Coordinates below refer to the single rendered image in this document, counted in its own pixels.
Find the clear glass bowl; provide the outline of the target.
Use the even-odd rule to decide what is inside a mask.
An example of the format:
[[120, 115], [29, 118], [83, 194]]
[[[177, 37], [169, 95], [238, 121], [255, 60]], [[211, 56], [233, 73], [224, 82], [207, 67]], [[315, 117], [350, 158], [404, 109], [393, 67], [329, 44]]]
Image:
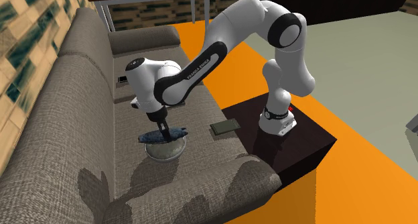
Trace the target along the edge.
[[186, 147], [186, 136], [162, 144], [145, 144], [145, 153], [156, 162], [171, 162], [181, 156]]

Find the dark green flat tablet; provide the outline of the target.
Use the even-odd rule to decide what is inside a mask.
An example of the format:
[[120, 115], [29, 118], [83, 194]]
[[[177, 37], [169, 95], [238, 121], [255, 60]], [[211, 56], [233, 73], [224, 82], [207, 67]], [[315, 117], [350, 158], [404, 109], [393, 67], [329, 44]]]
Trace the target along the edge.
[[235, 118], [210, 124], [210, 127], [214, 132], [214, 135], [221, 135], [223, 133], [228, 133], [230, 131], [240, 129], [240, 125], [238, 124], [238, 121]]

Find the dark robot stand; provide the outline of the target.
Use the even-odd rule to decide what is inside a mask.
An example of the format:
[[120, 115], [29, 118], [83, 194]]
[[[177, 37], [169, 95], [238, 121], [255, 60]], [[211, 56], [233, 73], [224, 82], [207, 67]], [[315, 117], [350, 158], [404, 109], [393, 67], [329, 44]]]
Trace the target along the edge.
[[248, 153], [258, 156], [276, 171], [285, 188], [316, 169], [337, 139], [295, 105], [291, 112], [297, 125], [284, 136], [271, 135], [259, 128], [259, 117], [268, 94], [222, 110], [227, 119], [237, 120], [235, 132]]

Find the dark blue oblong object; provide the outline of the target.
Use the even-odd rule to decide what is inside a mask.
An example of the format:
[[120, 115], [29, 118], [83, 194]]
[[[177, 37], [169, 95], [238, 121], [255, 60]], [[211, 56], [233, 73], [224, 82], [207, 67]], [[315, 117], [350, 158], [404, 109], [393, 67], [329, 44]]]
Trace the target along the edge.
[[[175, 141], [181, 137], [188, 135], [188, 132], [186, 131], [185, 127], [171, 127], [169, 131], [171, 134], [172, 141]], [[144, 133], [138, 137], [138, 140], [140, 143], [143, 143], [143, 144], [168, 143], [164, 141], [163, 136], [159, 130]]]

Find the grey fabric sofa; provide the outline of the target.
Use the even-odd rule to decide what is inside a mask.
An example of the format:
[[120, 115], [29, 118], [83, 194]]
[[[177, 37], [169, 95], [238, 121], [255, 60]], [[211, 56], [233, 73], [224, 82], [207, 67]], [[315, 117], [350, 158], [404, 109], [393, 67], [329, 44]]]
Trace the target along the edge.
[[198, 84], [168, 123], [188, 130], [183, 154], [148, 158], [140, 134], [155, 129], [118, 86], [126, 65], [188, 58], [170, 25], [110, 33], [89, 8], [76, 11], [58, 57], [0, 176], [0, 224], [224, 224], [264, 205], [281, 186]]

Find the grey object at picture edge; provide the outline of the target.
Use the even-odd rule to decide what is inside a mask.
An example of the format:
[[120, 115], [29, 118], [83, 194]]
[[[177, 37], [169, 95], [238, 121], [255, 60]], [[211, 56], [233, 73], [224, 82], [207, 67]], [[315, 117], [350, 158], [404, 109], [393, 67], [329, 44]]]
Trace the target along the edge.
[[416, 114], [405, 126], [413, 133], [418, 133], [418, 114]]

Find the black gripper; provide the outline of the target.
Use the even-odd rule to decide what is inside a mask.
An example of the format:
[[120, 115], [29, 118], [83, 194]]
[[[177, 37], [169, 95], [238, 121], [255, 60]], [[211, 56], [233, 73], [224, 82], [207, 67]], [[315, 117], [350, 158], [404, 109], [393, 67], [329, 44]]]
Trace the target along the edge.
[[167, 122], [165, 120], [165, 118], [167, 117], [167, 109], [165, 107], [162, 107], [161, 109], [155, 112], [146, 113], [146, 115], [150, 121], [157, 123], [157, 126], [159, 128], [160, 133], [163, 136], [164, 141], [171, 142], [171, 134]]

